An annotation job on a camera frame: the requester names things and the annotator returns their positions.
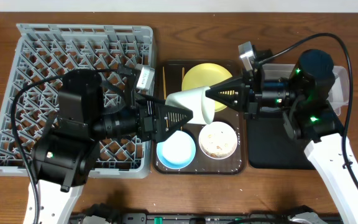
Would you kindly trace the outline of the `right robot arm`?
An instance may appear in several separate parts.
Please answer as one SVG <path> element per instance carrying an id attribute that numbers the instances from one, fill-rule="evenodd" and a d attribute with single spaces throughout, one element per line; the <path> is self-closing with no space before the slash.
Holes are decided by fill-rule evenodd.
<path id="1" fill-rule="evenodd" d="M 257 168 L 316 169 L 345 223 L 358 223 L 358 162 L 329 102 L 334 63 L 303 52 L 290 73 L 265 78 L 260 62 L 246 78 L 247 140 Z"/>

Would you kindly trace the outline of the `blue bowl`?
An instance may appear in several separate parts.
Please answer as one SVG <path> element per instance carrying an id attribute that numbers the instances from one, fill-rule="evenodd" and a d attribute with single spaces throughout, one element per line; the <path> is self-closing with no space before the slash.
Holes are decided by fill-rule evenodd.
<path id="1" fill-rule="evenodd" d="M 157 158 L 167 168 L 180 170 L 195 158 L 194 139 L 184 131 L 176 131 L 166 141 L 157 144 Z"/>

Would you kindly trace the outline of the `white bowl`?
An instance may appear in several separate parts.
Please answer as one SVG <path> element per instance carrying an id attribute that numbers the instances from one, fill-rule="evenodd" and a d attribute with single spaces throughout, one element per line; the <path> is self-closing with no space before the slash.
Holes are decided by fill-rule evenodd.
<path id="1" fill-rule="evenodd" d="M 230 157 L 236 151 L 239 140 L 230 125 L 214 121 L 201 129 L 198 143 L 200 149 L 208 157 L 222 160 Z"/>

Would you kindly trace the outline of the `wooden chopstick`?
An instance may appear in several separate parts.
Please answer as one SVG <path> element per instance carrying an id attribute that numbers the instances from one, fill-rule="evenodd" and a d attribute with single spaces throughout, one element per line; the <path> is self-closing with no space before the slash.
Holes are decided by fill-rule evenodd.
<path id="1" fill-rule="evenodd" d="M 181 81 L 183 82 L 183 79 L 184 79 L 184 76 L 185 76 L 185 68 L 182 67 L 181 68 Z"/>
<path id="2" fill-rule="evenodd" d="M 163 80 L 163 98 L 167 99 L 167 90 L 166 90 L 166 78 L 165 78 L 165 67 L 162 67 L 162 80 Z"/>

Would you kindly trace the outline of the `white cup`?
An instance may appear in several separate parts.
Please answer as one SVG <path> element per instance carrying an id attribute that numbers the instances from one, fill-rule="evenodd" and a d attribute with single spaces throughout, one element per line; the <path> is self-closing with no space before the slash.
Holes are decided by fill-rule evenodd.
<path id="1" fill-rule="evenodd" d="M 214 120 L 215 101 L 206 96 L 209 89 L 209 86 L 202 86 L 169 94 L 165 104 L 191 110 L 193 118 L 189 124 L 211 124 Z"/>

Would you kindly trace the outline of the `yellow plate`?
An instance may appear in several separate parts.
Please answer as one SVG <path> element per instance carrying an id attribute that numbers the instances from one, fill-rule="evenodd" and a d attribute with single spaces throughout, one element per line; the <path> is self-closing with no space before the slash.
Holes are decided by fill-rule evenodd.
<path id="1" fill-rule="evenodd" d="M 185 91 L 202 86 L 213 86 L 231 77 L 232 74 L 223 66 L 215 63 L 202 63 L 185 73 L 181 90 Z"/>

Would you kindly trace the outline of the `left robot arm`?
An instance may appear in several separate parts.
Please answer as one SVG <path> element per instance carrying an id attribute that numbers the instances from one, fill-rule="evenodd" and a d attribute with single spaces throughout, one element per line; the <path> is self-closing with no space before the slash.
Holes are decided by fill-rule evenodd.
<path id="1" fill-rule="evenodd" d="M 142 141 L 164 142 L 182 126 L 196 122 L 203 100 L 230 104 L 237 96 L 228 81 L 192 89 L 189 105 L 146 95 L 151 68 L 120 67 L 124 89 L 103 80 L 102 70 L 77 69 L 62 75 L 60 110 L 47 120 L 27 165 L 31 181 L 24 221 L 67 223 L 99 157 L 99 143 L 135 134 Z"/>

